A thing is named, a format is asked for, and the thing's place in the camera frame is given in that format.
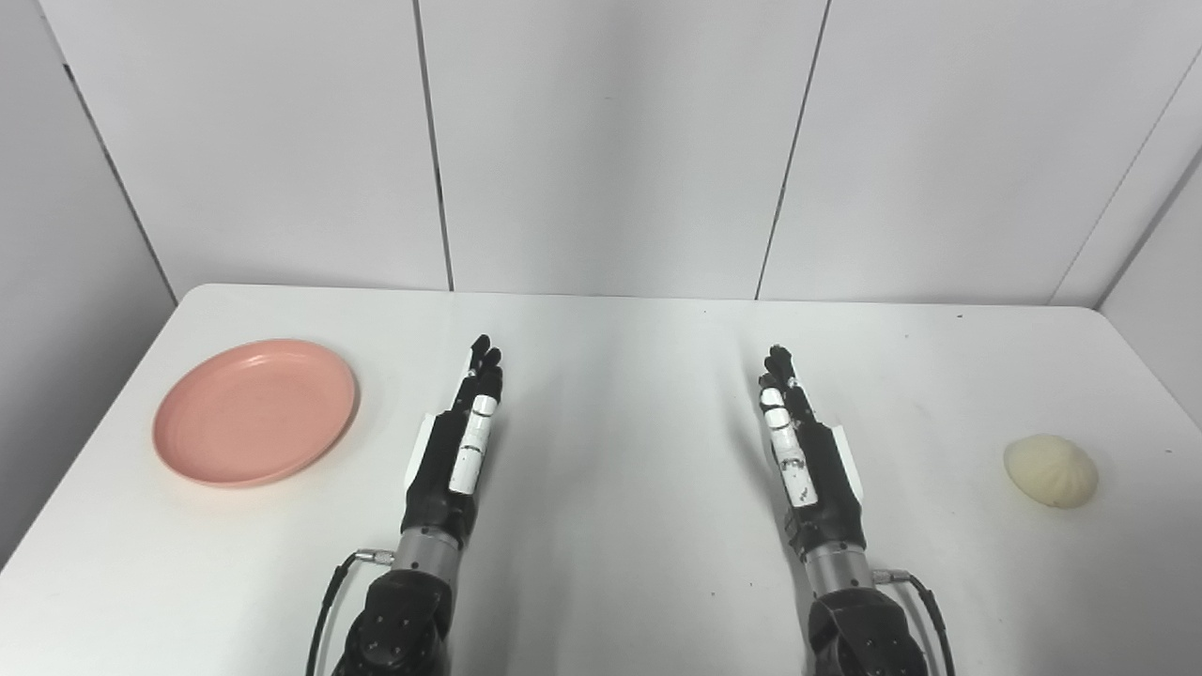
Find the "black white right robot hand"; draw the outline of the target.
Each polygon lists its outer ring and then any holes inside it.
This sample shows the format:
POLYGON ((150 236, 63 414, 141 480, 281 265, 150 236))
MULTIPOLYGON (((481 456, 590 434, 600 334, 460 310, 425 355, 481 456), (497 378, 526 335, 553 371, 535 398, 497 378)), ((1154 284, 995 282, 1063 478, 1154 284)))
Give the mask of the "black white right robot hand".
POLYGON ((790 547, 802 558, 819 548, 867 548, 837 431, 817 419, 785 346, 769 346, 763 364, 758 407, 787 497, 790 547))

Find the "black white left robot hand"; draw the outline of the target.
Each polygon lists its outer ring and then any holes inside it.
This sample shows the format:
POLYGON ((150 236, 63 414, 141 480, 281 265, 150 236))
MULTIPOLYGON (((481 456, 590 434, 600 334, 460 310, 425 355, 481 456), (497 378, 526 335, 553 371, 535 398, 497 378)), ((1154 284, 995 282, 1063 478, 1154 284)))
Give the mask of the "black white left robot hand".
POLYGON ((489 336, 470 346, 468 369, 451 407, 435 416, 405 496, 401 530, 444 534, 464 547, 478 515, 486 445, 502 393, 501 351, 489 336))

